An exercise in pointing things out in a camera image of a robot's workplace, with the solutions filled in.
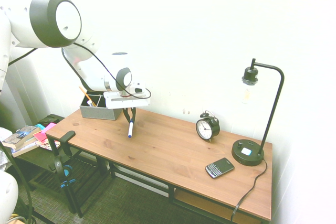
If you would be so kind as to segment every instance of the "lamp arm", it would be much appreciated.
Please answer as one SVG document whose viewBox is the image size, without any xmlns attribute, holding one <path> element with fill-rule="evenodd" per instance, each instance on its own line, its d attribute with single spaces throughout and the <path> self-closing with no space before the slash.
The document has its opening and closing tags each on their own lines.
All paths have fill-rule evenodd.
<svg viewBox="0 0 336 224">
<path fill-rule="evenodd" d="M 271 122 L 272 122 L 272 119 L 273 119 L 275 108 L 276 108 L 276 106 L 278 104 L 278 100 L 279 100 L 279 97 L 280 97 L 280 93 L 281 93 L 281 89 L 282 89 L 282 86 L 283 86 L 283 82 L 285 81 L 285 75 L 284 75 L 283 71 L 280 68 L 275 67 L 275 66 L 266 65 L 266 64 L 257 63 L 257 62 L 253 62 L 252 65 L 251 65 L 251 67 L 253 67 L 253 65 L 254 66 L 263 67 L 263 68 L 269 68 L 269 69 L 277 70 L 280 73 L 280 76 L 281 76 L 278 92 L 277 92 L 277 95 L 275 97 L 273 108 L 272 108 L 272 111 L 271 111 L 271 115 L 269 116 L 268 123 L 267 123 L 267 126 L 266 126 L 266 130 L 265 130 L 265 133 L 264 133 L 264 137 L 262 138 L 263 141 L 261 142 L 260 149 L 259 149 L 259 152 L 258 152 L 258 154 L 261 154 L 261 151 L 264 148 L 264 144 L 265 144 L 265 141 L 266 141 L 266 137 L 267 137 L 269 128 L 271 126 Z"/>
</svg>

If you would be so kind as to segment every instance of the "desk lamp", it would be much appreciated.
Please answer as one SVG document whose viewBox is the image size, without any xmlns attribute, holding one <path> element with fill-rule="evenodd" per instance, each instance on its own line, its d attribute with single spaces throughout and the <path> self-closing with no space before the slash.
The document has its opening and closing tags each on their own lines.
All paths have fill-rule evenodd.
<svg viewBox="0 0 336 224">
<path fill-rule="evenodd" d="M 232 155 L 235 158 L 235 160 L 247 166 L 258 165 L 264 159 L 264 150 L 263 150 L 264 144 L 266 141 L 268 130 L 271 125 L 272 118 L 275 112 L 275 108 L 277 106 L 280 93 L 281 93 L 281 89 L 283 86 L 283 82 L 285 79 L 284 73 L 281 71 L 281 69 L 271 66 L 271 65 L 257 63 L 256 59 L 252 59 L 251 66 L 245 69 L 244 76 L 242 77 L 243 83 L 253 86 L 258 82 L 258 78 L 257 78 L 258 70 L 254 66 L 277 70 L 280 73 L 281 80 L 280 80 L 280 85 L 278 88 L 277 95 L 275 97 L 271 115 L 269 116 L 269 120 L 266 126 L 264 137 L 262 138 L 263 141 L 261 142 L 261 145 L 251 140 L 241 139 L 241 140 L 237 140 L 232 146 Z"/>
</svg>

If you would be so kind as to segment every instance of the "power cord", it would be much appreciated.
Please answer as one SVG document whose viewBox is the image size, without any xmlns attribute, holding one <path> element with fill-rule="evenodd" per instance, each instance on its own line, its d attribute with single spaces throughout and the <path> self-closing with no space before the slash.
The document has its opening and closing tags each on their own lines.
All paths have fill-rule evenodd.
<svg viewBox="0 0 336 224">
<path fill-rule="evenodd" d="M 90 52 L 90 54 L 92 54 L 102 65 L 103 65 L 103 67 L 106 69 L 106 71 L 110 74 L 110 76 L 116 81 L 116 83 L 120 86 L 120 87 L 122 87 L 122 85 L 120 85 L 119 84 L 119 82 L 115 79 L 115 77 L 111 74 L 111 72 L 107 69 L 107 67 L 104 65 L 104 63 L 90 50 L 90 49 L 88 49 L 88 48 L 86 48 L 85 46 L 82 46 L 82 45 L 80 45 L 80 44 L 78 44 L 78 43 L 74 43 L 74 45 L 76 45 L 76 46 L 79 46 L 79 47 L 81 47 L 81 48 L 83 48 L 83 49 L 85 49 L 85 50 L 87 50 L 88 52 Z M 134 96 L 134 95 L 132 95 L 131 93 L 129 93 L 126 89 L 124 89 L 124 88 L 122 88 L 127 94 L 129 94 L 130 96 L 132 96 L 132 97 L 134 97 L 134 98 L 137 98 L 137 99 L 149 99 L 151 96 L 152 96 L 152 93 L 151 93 L 151 91 L 149 90 L 149 89 L 147 89 L 148 90 L 148 92 L 149 92 L 149 97 L 145 97 L 145 98 L 143 98 L 143 97 L 136 97 L 136 96 Z"/>
<path fill-rule="evenodd" d="M 37 49 L 37 48 L 34 48 L 33 50 L 31 50 L 31 51 L 29 51 L 28 53 L 26 53 L 26 54 L 20 56 L 19 58 L 16 58 L 15 60 L 12 60 L 12 61 L 8 64 L 8 66 L 10 66 L 10 65 L 14 64 L 15 62 L 17 62 L 17 61 L 19 61 L 19 60 L 25 58 L 25 57 L 28 56 L 28 55 L 30 55 L 30 54 L 31 54 L 32 52 L 34 52 L 36 49 Z"/>
<path fill-rule="evenodd" d="M 257 179 L 258 179 L 262 174 L 264 174 L 264 173 L 266 172 L 266 170 L 267 170 L 267 162 L 266 162 L 265 159 L 262 159 L 262 160 L 264 160 L 264 161 L 265 161 L 265 164 L 266 164 L 265 170 L 264 170 L 262 173 L 260 173 L 260 174 L 254 179 L 253 187 L 252 187 L 247 193 L 245 193 L 245 195 L 240 199 L 240 201 L 239 201 L 238 204 L 236 205 L 235 210 L 233 211 L 233 213 L 232 213 L 232 215 L 231 215 L 231 221 L 233 221 L 233 217 L 235 216 L 235 214 L 236 214 L 236 212 L 237 212 L 237 210 L 238 210 L 240 204 L 244 201 L 244 199 L 246 198 L 246 196 L 247 196 L 247 195 L 254 189 L 254 187 L 256 186 L 256 181 L 257 181 Z"/>
<path fill-rule="evenodd" d="M 20 220 L 20 221 L 22 221 L 23 223 L 26 223 L 26 219 L 25 219 L 24 217 L 22 217 L 22 216 L 17 216 L 17 217 L 13 217 L 12 219 L 9 219 L 9 220 L 6 222 L 6 224 L 9 224 L 9 223 L 11 223 L 11 222 L 14 221 L 14 220 Z"/>
</svg>

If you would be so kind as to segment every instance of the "gray metal container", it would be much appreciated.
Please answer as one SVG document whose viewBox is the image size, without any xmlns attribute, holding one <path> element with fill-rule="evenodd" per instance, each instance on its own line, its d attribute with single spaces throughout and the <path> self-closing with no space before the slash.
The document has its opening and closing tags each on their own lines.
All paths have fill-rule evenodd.
<svg viewBox="0 0 336 224">
<path fill-rule="evenodd" d="M 95 118 L 116 120 L 121 113 L 122 109 L 110 110 L 106 108 L 105 98 L 103 95 L 88 94 L 92 101 L 97 105 L 96 107 L 90 107 L 88 105 L 88 98 L 85 96 L 82 104 L 79 106 L 80 112 L 83 118 Z"/>
</svg>

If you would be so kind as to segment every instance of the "smartphone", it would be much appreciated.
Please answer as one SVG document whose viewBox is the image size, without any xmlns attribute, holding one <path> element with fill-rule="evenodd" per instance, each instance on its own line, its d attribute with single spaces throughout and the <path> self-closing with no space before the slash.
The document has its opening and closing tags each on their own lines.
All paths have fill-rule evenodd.
<svg viewBox="0 0 336 224">
<path fill-rule="evenodd" d="M 205 166 L 206 172 L 212 178 L 217 178 L 218 176 L 223 175 L 230 170 L 233 170 L 234 168 L 235 167 L 233 166 L 233 164 L 225 157 Z"/>
</svg>

